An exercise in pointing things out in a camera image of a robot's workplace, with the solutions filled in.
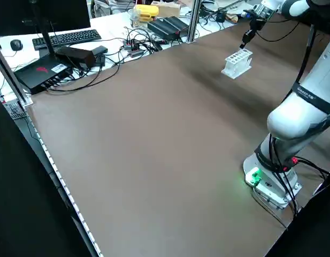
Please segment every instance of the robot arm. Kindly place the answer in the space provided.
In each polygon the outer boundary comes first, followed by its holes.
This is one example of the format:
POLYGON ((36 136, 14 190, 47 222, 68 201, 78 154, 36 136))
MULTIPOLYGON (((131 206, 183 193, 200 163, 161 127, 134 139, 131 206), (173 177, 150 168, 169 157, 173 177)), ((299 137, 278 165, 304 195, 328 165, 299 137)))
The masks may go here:
MULTIPOLYGON (((254 24, 265 24, 275 8, 293 17, 309 7, 330 20, 330 0, 263 0, 254 9, 256 19, 250 23, 251 30, 254 24)), ((243 36, 243 44, 252 37, 243 36)), ((269 114, 267 126, 269 135, 243 162, 245 180, 267 201, 284 208, 302 187, 293 169, 294 155, 330 126, 330 43, 301 84, 294 83, 289 96, 269 114), (258 171, 260 180, 255 179, 258 171)))
POLYGON ((240 48, 243 49, 277 11, 285 17, 297 17, 308 9, 306 0, 263 0, 259 5, 254 5, 253 10, 247 11, 252 17, 250 29, 243 34, 240 48))

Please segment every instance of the cardboard box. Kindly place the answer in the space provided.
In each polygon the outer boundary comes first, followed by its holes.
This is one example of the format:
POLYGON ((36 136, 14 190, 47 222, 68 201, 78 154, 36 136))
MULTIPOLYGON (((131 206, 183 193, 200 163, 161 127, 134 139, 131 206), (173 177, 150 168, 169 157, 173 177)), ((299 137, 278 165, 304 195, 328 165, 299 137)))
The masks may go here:
POLYGON ((180 16, 180 4, 153 1, 151 5, 155 5, 159 8, 158 17, 166 18, 171 16, 180 16))

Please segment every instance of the brown table surface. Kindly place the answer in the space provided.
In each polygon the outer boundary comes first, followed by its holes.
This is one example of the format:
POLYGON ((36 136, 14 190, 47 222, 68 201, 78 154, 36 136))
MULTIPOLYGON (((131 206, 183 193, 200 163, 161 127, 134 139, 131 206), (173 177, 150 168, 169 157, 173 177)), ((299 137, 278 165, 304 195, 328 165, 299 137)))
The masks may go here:
MULTIPOLYGON (((268 24, 262 34, 279 38, 294 24, 268 24)), ((277 43, 255 38, 252 69, 232 80, 220 71, 247 29, 124 64, 90 89, 33 97, 29 114, 105 256, 263 256, 281 235, 241 165, 296 78, 309 28, 277 43)), ((308 69, 327 41, 316 41, 308 69)), ((302 154, 330 168, 328 153, 330 132, 302 154)), ((297 172, 304 205, 320 179, 297 172)))

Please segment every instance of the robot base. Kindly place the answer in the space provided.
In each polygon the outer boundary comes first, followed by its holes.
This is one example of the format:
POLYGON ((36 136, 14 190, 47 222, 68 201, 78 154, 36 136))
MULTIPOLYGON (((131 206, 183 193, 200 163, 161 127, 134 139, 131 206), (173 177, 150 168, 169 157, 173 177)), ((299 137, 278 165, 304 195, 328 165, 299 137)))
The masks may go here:
MULTIPOLYGON (((266 170, 260 164, 255 154, 252 154, 244 160, 243 171, 245 174, 245 182, 251 187, 255 186, 255 190, 265 201, 271 203, 277 209, 285 209, 288 206, 291 197, 289 194, 286 194, 285 197, 281 197, 271 190, 271 184, 278 182, 269 179, 266 173, 271 173, 271 171, 266 170)), ((302 185, 297 182, 292 189, 294 196, 296 196, 300 189, 302 189, 302 185)))

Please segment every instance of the black keyboard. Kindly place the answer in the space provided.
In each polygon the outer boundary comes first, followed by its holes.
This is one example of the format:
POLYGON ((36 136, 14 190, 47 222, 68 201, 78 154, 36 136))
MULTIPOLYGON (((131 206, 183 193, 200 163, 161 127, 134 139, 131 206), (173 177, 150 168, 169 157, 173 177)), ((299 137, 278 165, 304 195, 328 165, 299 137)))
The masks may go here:
MULTIPOLYGON (((97 30, 95 29, 91 29, 89 31, 78 31, 67 34, 61 34, 57 36, 50 36, 50 38, 51 38, 51 44, 54 47, 62 47, 62 46, 67 46, 69 44, 79 44, 79 43, 85 43, 93 40, 102 39, 99 33, 97 32, 97 30)), ((38 39, 33 39, 33 45, 35 51, 47 48, 43 37, 40 37, 38 39)))

